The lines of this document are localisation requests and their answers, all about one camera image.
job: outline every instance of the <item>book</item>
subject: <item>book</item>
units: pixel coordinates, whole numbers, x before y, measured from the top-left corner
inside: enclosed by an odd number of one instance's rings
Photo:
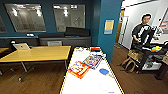
[[[102,60],[101,55],[90,55],[88,56],[83,63],[90,66],[92,69],[96,69]]]
[[[70,66],[67,71],[73,74],[74,76],[82,79],[84,75],[89,71],[89,66],[83,64],[81,61],[76,61],[75,64]]]

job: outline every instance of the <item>person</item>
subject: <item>person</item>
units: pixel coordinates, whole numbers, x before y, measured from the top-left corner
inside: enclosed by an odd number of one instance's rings
[[[131,49],[136,49],[137,46],[149,45],[154,32],[151,32],[151,27],[147,24],[151,18],[150,14],[142,16],[141,24],[138,24],[132,31]]]

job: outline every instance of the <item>table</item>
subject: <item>table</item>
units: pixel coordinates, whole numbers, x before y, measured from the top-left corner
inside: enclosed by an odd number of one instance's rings
[[[0,48],[0,54],[8,50],[9,48]]]
[[[9,48],[0,48],[0,53],[5,52],[6,50],[8,50]]]
[[[0,59],[0,62],[21,62],[25,72],[28,72],[24,62],[26,61],[50,61],[66,60],[71,46],[38,46],[27,50],[16,50]]]
[[[74,50],[69,66],[72,66],[76,61],[83,61],[90,54],[90,51],[84,49],[79,51]],[[114,75],[106,59],[102,60],[99,66],[85,74],[82,79],[77,78],[67,72],[64,79],[60,94],[124,94],[116,77],[105,76],[99,72],[99,69],[105,68]]]

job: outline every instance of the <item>cardboard box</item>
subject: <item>cardboard box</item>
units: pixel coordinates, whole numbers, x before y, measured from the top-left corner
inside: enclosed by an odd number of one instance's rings
[[[134,60],[138,60],[142,57],[142,53],[136,52],[135,50],[129,50],[128,56]]]
[[[168,56],[164,56],[162,61],[168,65]]]

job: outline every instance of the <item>white table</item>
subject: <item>white table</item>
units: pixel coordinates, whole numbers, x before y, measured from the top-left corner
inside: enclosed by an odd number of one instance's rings
[[[83,61],[90,54],[87,50],[82,52],[77,50],[74,50],[69,66],[72,66],[75,61]],[[82,79],[67,72],[60,94],[124,94],[116,77],[112,78],[101,74],[99,72],[101,68],[105,68],[110,71],[110,74],[113,74],[106,59],[102,60],[95,70],[89,69]]]

